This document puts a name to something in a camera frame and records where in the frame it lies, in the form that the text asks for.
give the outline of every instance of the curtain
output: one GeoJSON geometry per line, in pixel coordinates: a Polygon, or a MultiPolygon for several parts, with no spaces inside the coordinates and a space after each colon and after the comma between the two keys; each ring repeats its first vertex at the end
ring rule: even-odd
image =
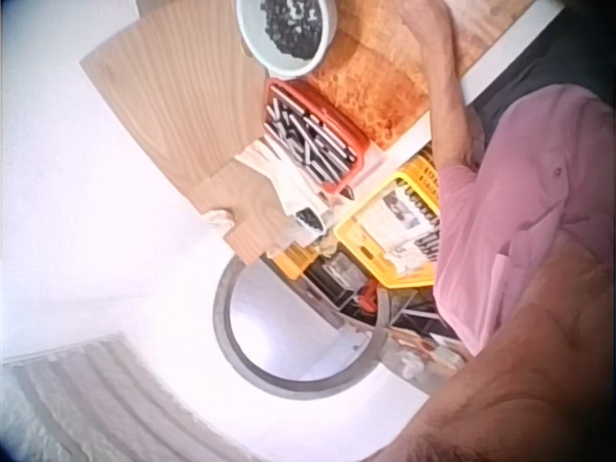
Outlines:
{"type": "Polygon", "coordinates": [[[15,461],[249,462],[157,382],[121,337],[2,366],[15,461]]]}

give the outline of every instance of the man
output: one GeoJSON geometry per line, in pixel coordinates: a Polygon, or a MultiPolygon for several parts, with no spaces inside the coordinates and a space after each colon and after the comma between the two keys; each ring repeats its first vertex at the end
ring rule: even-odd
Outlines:
{"type": "Polygon", "coordinates": [[[614,114],[580,87],[535,91],[475,171],[447,6],[400,4],[430,98],[437,306],[476,358],[375,460],[596,460],[613,409],[614,114]]]}

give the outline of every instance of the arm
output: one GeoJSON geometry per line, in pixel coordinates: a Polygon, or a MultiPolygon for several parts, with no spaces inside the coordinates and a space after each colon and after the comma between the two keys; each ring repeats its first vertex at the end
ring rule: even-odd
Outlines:
{"type": "Polygon", "coordinates": [[[613,316],[612,269],[560,234],[512,320],[376,460],[427,438],[493,460],[591,460],[576,451],[612,411],[613,316]]]}
{"type": "Polygon", "coordinates": [[[453,30],[443,0],[400,0],[400,15],[422,50],[437,170],[469,164],[471,134],[455,70],[453,30]]]}

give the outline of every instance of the yellow crate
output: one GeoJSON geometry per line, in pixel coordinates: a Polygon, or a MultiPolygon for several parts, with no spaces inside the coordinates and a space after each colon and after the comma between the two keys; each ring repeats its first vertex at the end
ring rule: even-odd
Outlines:
{"type": "Polygon", "coordinates": [[[364,230],[354,218],[372,202],[379,199],[381,192],[388,189],[392,183],[402,180],[408,184],[439,217],[441,211],[438,202],[438,180],[436,169],[430,162],[429,151],[417,154],[411,161],[390,176],[379,188],[360,202],[351,212],[350,218],[341,221],[334,228],[338,240],[359,260],[383,286],[388,289],[410,287],[425,287],[434,285],[435,265],[428,262],[412,274],[398,276],[396,268],[383,257],[383,249],[364,230]]]}
{"type": "Polygon", "coordinates": [[[312,248],[292,244],[287,250],[273,259],[273,262],[292,281],[301,276],[319,254],[312,248]]]}

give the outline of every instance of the wood grain surface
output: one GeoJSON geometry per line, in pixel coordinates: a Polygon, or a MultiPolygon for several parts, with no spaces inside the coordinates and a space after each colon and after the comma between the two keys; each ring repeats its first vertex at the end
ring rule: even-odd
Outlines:
{"type": "MultiPolygon", "coordinates": [[[[446,0],[462,75],[533,0],[446,0]]],[[[398,15],[397,0],[338,0],[336,37],[307,77],[382,149],[427,111],[419,45],[398,15]]]]}
{"type": "Polygon", "coordinates": [[[188,196],[199,213],[230,210],[236,226],[225,241],[248,265],[276,245],[295,223],[282,213],[270,180],[238,161],[231,161],[188,196]]]}
{"type": "Polygon", "coordinates": [[[82,66],[120,121],[201,214],[230,210],[246,264],[292,223],[271,181],[232,160],[263,135],[265,70],[243,51],[234,2],[141,2],[145,16],[82,66]]]}
{"type": "Polygon", "coordinates": [[[108,40],[82,66],[183,194],[262,135],[266,73],[242,50],[233,2],[173,2],[108,40]]]}

